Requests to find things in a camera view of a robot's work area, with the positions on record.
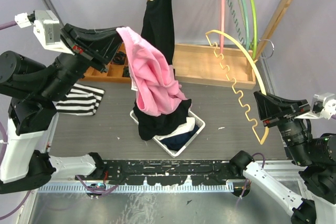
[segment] wooden rod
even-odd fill
[[[290,3],[292,0],[281,0],[277,9],[275,10],[273,17],[271,18],[270,22],[268,23],[268,26],[264,32],[264,34],[261,37],[261,40],[263,39],[271,39],[274,31],[277,29],[281,19],[283,18],[284,14],[286,13]],[[256,53],[256,59],[259,58],[260,54],[263,52],[267,45],[267,41],[261,41],[257,48]]]

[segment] navy blue cloth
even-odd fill
[[[186,142],[188,142],[192,138],[192,136],[195,135],[195,133],[199,129],[200,129],[200,127],[198,127],[195,124],[195,127],[192,131],[184,133],[184,134],[180,134],[180,135],[165,138],[165,139],[161,140],[161,143],[165,144],[168,149],[178,152],[183,147],[183,145],[185,145]]]

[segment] wooden clothing rack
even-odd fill
[[[275,10],[268,26],[260,38],[256,60],[265,49],[287,11],[292,0],[281,0]],[[211,46],[198,46],[190,44],[176,44],[173,66],[176,70],[176,78],[182,82],[199,83],[231,87],[232,83],[227,80],[221,68],[218,67],[219,59],[214,57],[214,48]],[[252,89],[256,84],[255,75],[251,65],[239,49],[224,48],[225,63],[230,65],[230,74],[237,79],[236,87]]]

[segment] white plastic bin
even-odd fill
[[[190,145],[190,143],[200,134],[200,132],[204,129],[205,127],[205,122],[200,119],[197,115],[195,115],[192,111],[189,111],[189,117],[193,117],[195,118],[196,124],[199,127],[198,131],[195,133],[195,135],[193,135],[191,137],[191,139],[186,142],[186,144],[178,151],[172,151],[170,149],[167,148],[167,146],[165,144],[162,144],[160,142],[160,140],[158,140],[157,138],[153,137],[154,141],[156,141],[169,155],[171,155],[172,157],[177,157],[179,156],[186,148],[188,145]],[[134,120],[134,122],[139,125],[138,119],[134,114],[134,111],[132,110],[130,113],[131,118]]]

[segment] gray floor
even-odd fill
[[[171,159],[154,141],[144,142],[129,116],[135,93],[129,84],[82,82],[103,88],[106,94],[95,116],[60,115],[51,155],[78,156],[98,152],[109,159]],[[231,88],[182,83],[193,100],[192,111],[205,121],[202,133],[178,157],[180,159],[230,159],[240,150],[262,152],[267,159],[286,159],[276,128],[264,145],[256,140]],[[253,90],[244,90],[243,102],[250,103],[251,115],[258,119]],[[259,134],[264,128],[258,126]]]
[[[284,182],[300,193],[297,182]],[[237,204],[231,193],[38,193],[30,224],[289,224],[286,212],[257,185]]]

